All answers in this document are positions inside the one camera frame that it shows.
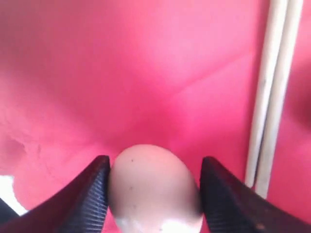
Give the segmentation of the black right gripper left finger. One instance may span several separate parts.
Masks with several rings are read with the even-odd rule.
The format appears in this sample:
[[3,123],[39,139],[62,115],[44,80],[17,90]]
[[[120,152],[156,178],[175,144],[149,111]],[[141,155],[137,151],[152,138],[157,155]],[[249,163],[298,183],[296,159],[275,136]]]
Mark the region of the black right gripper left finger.
[[2,233],[100,233],[108,209],[109,157],[96,157],[54,196],[1,224]]

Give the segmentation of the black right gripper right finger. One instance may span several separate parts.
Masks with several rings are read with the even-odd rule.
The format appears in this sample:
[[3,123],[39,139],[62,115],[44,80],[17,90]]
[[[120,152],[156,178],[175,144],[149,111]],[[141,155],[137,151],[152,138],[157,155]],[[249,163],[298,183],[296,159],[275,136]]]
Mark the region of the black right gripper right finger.
[[245,186],[217,159],[204,157],[201,200],[211,233],[309,233],[310,224]]

